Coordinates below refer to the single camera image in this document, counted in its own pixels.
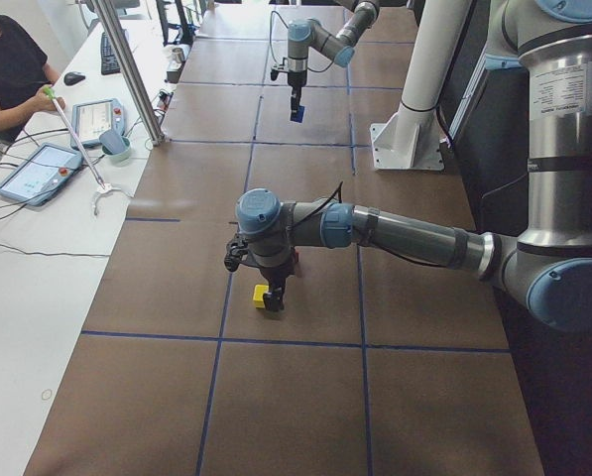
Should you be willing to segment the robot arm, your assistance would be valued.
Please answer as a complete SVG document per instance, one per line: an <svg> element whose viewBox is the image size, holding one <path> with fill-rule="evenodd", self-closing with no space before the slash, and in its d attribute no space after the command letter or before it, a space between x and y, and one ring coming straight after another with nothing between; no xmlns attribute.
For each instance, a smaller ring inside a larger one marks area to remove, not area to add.
<svg viewBox="0 0 592 476"><path fill-rule="evenodd" d="M377 171L438 172L447 134L475 229L351 204L338 191L237 201L224 264L257 269L264 309L284 307L301 247L374 248L467 271L537 321L592 328L592 1L492 1L487 36L451 117L440 110L472 26L469 1L427 1L397 111L370 128Z"/></svg>
<svg viewBox="0 0 592 476"><path fill-rule="evenodd" d="M287 56L281 64L272 68L271 78L279 73L287 75L292 88L290 99L290 120L301 122L304 107L300 105L301 90L306 86L309 50L313 49L330 60L330 64L346 67L354 56L354 47L364 32L377 20L380 2L338 1L338 4L353 13L347 23L332 34L314 18L295 19L287 26Z"/></svg>

